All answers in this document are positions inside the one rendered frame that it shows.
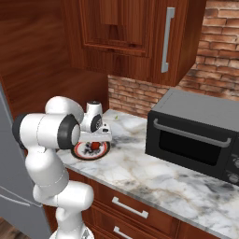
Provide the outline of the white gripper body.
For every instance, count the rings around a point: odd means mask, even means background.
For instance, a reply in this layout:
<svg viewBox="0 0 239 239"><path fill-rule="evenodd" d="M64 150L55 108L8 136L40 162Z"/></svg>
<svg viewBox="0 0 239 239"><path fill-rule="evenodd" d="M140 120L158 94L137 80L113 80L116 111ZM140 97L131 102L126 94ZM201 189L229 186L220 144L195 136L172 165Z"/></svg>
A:
<svg viewBox="0 0 239 239"><path fill-rule="evenodd" d="M110 142L112 140L111 132L103 133L103 132L81 132L80 133L80 142Z"/></svg>

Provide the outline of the brown wooden cupboard door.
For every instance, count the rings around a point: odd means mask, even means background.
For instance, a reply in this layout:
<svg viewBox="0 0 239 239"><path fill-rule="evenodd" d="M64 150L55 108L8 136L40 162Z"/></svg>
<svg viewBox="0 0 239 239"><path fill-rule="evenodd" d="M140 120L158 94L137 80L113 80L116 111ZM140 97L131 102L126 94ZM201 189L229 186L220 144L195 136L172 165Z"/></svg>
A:
<svg viewBox="0 0 239 239"><path fill-rule="evenodd" d="M71 65L119 77L152 81L162 75L166 9L185 20L189 0L62 0Z"/></svg>

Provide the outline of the brown wooden drawer front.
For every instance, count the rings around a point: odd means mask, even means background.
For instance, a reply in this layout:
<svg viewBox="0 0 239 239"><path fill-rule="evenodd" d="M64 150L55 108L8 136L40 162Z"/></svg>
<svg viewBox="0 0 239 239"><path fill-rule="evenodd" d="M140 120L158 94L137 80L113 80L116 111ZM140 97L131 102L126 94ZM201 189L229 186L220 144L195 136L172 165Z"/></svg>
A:
<svg viewBox="0 0 239 239"><path fill-rule="evenodd" d="M135 220L137 223L142 225L141 230L150 233L157 239L175 239L176 231L179 220L173 218L158 209L155 209L149 205L137 201L136 199L122 194L119 191L113 190L99 182L92 179L89 180L90 185L93 187L94 196L97 202L100 202L106 206L114 208L121 212L124 216ZM142 211L148 212L147 218L141 218L136 214L112 203L113 197L118 197L119 201L123 204L129 205L130 207Z"/></svg>
<svg viewBox="0 0 239 239"><path fill-rule="evenodd" d="M104 233L112 239L124 239L122 236L113 232L115 226L119 227L121 232L127 234L133 239L155 239L150 234L135 228L135 226L130 225L128 222L124 222L116 216L111 216L108 212L105 212L102 209L97 209L96 207L91 207L84 211L82 215L92 229Z"/></svg>

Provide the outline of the black microwave door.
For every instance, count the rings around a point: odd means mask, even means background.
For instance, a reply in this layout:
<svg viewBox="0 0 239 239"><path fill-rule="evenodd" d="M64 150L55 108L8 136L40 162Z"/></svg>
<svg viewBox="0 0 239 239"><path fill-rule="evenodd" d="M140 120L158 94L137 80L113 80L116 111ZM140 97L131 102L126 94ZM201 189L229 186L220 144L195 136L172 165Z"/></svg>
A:
<svg viewBox="0 0 239 239"><path fill-rule="evenodd" d="M225 142L220 148L177 134L156 129L153 120L164 126ZM239 185L239 133L199 121L182 119L156 111L148 112L146 153L196 172Z"/></svg>

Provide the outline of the red-rimmed white plate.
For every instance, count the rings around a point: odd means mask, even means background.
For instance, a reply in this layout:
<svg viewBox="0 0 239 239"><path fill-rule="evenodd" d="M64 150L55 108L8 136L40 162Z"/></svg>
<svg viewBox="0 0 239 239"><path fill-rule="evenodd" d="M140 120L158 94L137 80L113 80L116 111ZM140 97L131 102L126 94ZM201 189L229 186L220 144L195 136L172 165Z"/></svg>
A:
<svg viewBox="0 0 239 239"><path fill-rule="evenodd" d="M71 154L83 161L95 161L103 158L110 150L109 142L78 142Z"/></svg>

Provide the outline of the black microwave oven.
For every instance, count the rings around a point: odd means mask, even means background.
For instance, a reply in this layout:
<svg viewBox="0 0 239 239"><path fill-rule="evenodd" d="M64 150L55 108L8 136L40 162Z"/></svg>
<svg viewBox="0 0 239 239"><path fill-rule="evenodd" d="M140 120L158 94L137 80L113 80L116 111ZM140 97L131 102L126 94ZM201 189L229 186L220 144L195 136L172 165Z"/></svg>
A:
<svg viewBox="0 0 239 239"><path fill-rule="evenodd" d="M170 89L151 110L239 133L239 102Z"/></svg>

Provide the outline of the brown wooden wall cupboard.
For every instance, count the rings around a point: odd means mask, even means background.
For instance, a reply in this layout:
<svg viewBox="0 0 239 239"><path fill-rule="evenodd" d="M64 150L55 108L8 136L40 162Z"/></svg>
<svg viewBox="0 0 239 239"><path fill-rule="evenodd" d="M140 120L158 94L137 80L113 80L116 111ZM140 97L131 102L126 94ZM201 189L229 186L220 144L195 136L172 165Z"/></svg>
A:
<svg viewBox="0 0 239 239"><path fill-rule="evenodd" d="M207 0L61 0L75 68L176 86L195 63Z"/></svg>

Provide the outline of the grey fridge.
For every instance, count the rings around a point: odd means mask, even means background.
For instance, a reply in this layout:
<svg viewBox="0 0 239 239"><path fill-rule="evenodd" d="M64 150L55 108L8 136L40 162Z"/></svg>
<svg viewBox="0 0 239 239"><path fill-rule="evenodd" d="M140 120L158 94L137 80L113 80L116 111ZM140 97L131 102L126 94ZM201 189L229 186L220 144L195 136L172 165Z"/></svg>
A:
<svg viewBox="0 0 239 239"><path fill-rule="evenodd" d="M0 217L31 239L49 239L43 205L33 198L34 183L11 127L12 116L0 83Z"/></svg>

